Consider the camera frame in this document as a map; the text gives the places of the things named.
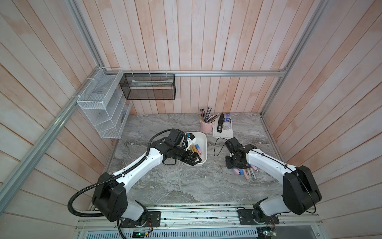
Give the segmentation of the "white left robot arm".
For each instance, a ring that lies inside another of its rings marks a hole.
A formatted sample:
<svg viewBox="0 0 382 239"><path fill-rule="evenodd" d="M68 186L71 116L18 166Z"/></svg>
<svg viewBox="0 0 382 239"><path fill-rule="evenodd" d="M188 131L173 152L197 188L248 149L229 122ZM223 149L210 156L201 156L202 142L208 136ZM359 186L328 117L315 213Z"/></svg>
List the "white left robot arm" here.
<svg viewBox="0 0 382 239"><path fill-rule="evenodd" d="M167 129L154 135L146 152L127 167L113 173L104 173L98 179L92 203L110 222L130 219L142 224L147 217L146 207L137 202L129 202L128 191L151 169L167 159L181 161L190 166L202 162L200 155L190 149L197 141L194 133L179 129Z"/></svg>

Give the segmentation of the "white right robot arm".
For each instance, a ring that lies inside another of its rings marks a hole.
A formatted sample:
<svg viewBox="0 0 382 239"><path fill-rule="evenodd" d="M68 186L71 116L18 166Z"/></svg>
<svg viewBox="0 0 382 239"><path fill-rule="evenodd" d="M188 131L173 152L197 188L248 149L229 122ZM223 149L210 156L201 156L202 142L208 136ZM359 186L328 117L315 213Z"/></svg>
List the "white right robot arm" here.
<svg viewBox="0 0 382 239"><path fill-rule="evenodd" d="M288 212L301 215L310 208L315 208L322 200L321 192L308 167L296 167L277 160L251 144L243 146L235 137L227 140L225 146L230 153L226 157L227 168L247 169L255 166L282 185L281 195L263 199L254 205L254 216L271 217Z"/></svg>

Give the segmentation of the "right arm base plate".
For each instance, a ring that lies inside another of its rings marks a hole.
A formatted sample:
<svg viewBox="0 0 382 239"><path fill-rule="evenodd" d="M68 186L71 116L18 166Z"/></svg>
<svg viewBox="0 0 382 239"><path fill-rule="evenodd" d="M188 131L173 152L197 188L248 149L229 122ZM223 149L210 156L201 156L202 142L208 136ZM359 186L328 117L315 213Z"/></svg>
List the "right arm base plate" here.
<svg viewBox="0 0 382 239"><path fill-rule="evenodd" d="M238 207L236 209L240 225L278 225L280 223L277 215L266 216L257 209L245 209Z"/></svg>

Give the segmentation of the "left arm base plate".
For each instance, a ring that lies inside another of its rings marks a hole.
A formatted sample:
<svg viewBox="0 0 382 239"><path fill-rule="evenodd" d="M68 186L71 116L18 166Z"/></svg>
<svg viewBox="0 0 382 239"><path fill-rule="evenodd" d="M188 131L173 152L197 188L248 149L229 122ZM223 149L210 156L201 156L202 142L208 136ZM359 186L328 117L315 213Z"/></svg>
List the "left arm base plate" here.
<svg viewBox="0 0 382 239"><path fill-rule="evenodd" d="M161 212L160 211L148 211L138 221L131 219L120 220L121 228L159 228L161 224Z"/></svg>

